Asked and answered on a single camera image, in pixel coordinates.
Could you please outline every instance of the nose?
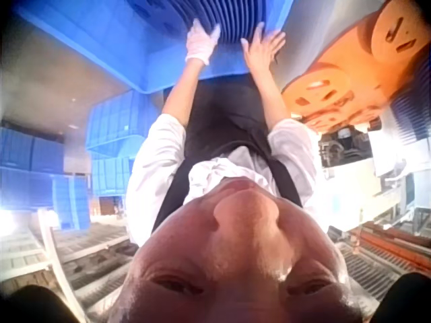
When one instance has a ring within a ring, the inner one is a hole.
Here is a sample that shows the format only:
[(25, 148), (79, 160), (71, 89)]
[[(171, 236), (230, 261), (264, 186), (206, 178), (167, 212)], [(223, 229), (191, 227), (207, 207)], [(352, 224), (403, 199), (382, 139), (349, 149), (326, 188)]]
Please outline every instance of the nose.
[(218, 229), (213, 235), (212, 255), (220, 268), (286, 275), (293, 252), (278, 226), (277, 203), (258, 187), (245, 188), (223, 198), (213, 216)]
[(231, 238), (242, 235), (256, 240), (277, 231), (277, 204), (260, 188), (233, 192), (215, 206), (213, 214), (221, 232)]

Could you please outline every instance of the blue container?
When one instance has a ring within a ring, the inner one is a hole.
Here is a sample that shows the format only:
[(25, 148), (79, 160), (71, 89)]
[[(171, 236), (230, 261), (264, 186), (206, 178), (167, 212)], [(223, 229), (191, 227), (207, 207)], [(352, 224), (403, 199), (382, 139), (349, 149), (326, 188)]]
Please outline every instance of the blue container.
[(29, 170), (32, 142), (32, 136), (0, 128), (0, 166)]
[(30, 207), (53, 206), (53, 175), (30, 172)]
[(92, 160), (92, 188), (94, 196), (121, 196), (127, 191), (133, 160), (108, 158)]
[(0, 168), (0, 208), (26, 211), (30, 199), (30, 173), (25, 170)]
[(82, 177), (70, 178), (69, 191), (73, 228), (78, 230), (88, 229), (90, 227), (90, 207), (88, 205), (87, 180)]
[[(263, 1), (266, 29), (281, 29), (293, 0)], [(213, 3), (211, 7), (214, 8), (221, 1), (207, 2)], [(222, 4), (229, 5), (228, 0)], [(185, 36), (172, 38), (165, 35), (165, 30), (153, 28), (140, 16), (142, 11), (135, 11), (126, 0), (27, 0), (19, 1), (15, 11), (142, 93), (172, 86), (185, 64)], [(258, 19), (252, 15), (244, 17), (241, 28), (246, 28), (246, 18), (249, 23)], [(176, 21), (173, 16), (165, 19), (167, 24)], [(226, 18), (225, 29), (231, 30), (231, 35), (235, 34), (235, 29), (228, 24), (233, 22), (237, 20)], [(248, 69), (240, 44), (220, 44), (201, 78), (244, 73), (248, 73)]]
[(53, 205), (62, 230), (90, 227), (88, 190), (85, 178), (56, 176), (53, 180)]
[(108, 157), (135, 157), (159, 115), (150, 97), (129, 91), (95, 106), (86, 149)]
[(63, 173), (62, 143), (34, 138), (31, 170), (51, 174)]

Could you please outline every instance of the man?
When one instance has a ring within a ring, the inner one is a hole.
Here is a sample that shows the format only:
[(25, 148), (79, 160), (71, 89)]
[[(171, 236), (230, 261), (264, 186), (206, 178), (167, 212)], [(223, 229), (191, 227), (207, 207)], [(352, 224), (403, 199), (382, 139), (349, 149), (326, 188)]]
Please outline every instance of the man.
[(198, 85), (219, 35), (194, 22), (184, 73), (135, 160), (126, 207), (141, 248), (110, 321), (361, 322), (317, 216), (317, 138), (269, 71), (285, 35), (263, 37), (260, 23), (242, 40), (254, 83)]

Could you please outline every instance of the fingers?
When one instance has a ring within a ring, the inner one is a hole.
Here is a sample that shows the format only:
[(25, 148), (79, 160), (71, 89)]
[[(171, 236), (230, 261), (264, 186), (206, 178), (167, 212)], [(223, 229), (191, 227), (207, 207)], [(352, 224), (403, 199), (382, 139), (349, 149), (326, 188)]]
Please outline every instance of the fingers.
[(273, 37), (271, 41), (271, 51), (272, 53), (278, 52), (286, 43), (286, 33), (278, 32), (276, 36)]
[(274, 30), (272, 33), (266, 35), (263, 39), (263, 43), (271, 44), (274, 38), (280, 33), (280, 30)]
[(193, 26), (191, 27), (191, 29), (194, 32), (198, 32), (199, 30), (203, 30), (203, 27), (202, 27), (201, 22), (199, 21), (199, 19), (195, 18), (193, 20)]
[(263, 33), (264, 26), (265, 26), (264, 22), (259, 22), (257, 24), (255, 34), (253, 35), (253, 44), (260, 44), (262, 42), (262, 33)]
[(244, 51), (244, 54), (248, 53), (248, 48), (250, 45), (248, 44), (247, 39), (241, 38), (240, 41), (241, 41), (241, 46), (242, 46), (242, 50)]
[(211, 33), (211, 35), (209, 35), (209, 37), (214, 41), (214, 42), (218, 42), (218, 38), (220, 38), (220, 24), (215, 25), (215, 28), (213, 30), (213, 32)]
[(278, 43), (276, 47), (273, 48), (272, 50), (273, 56), (277, 54), (277, 52), (284, 46), (285, 43), (286, 43), (286, 39), (283, 39), (281, 42)]

